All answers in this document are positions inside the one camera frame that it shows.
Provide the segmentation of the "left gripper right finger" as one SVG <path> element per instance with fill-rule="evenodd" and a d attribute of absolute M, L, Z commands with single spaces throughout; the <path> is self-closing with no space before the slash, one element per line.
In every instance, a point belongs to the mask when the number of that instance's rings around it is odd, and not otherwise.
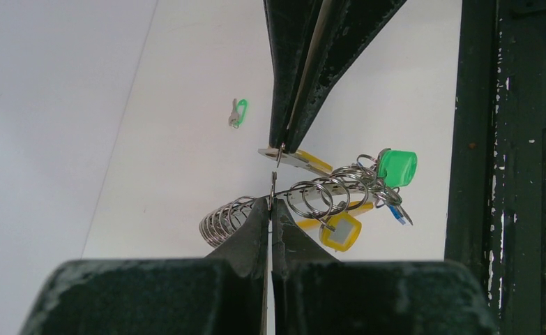
<path fill-rule="evenodd" d="M 456 262 L 341 262 L 271 212 L 277 334 L 495 334 L 478 281 Z"/>

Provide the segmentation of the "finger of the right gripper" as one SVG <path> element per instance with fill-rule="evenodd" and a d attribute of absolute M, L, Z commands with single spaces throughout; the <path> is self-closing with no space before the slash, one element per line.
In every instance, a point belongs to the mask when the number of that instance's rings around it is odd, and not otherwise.
<path fill-rule="evenodd" d="M 288 147 L 286 136 L 322 1 L 265 0 L 264 12 L 273 65 L 268 145 Z"/>
<path fill-rule="evenodd" d="M 294 117 L 284 136 L 284 151 L 299 148 L 332 88 L 404 1 L 332 1 L 316 50 L 310 58 Z"/>

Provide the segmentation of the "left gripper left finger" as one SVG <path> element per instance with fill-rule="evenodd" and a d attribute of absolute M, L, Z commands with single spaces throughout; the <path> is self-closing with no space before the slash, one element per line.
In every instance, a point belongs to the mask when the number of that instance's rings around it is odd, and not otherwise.
<path fill-rule="evenodd" d="M 22 334 L 265 334 L 268 203 L 203 258 L 73 260 L 48 278 Z"/>

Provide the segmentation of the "key with yellow tag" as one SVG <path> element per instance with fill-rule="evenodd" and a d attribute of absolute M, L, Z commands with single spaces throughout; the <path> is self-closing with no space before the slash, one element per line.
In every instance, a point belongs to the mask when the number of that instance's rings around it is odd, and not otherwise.
<path fill-rule="evenodd" d="M 274 172 L 277 172 L 278 167 L 281 164 L 301 168 L 320 177 L 327 177 L 333 171 L 333 167 L 331 165 L 303 150 L 297 150 L 295 153 L 291 154 L 283 152 L 280 149 L 263 148 L 258 149 L 257 152 L 262 156 L 275 161 L 275 165 L 273 166 Z"/>

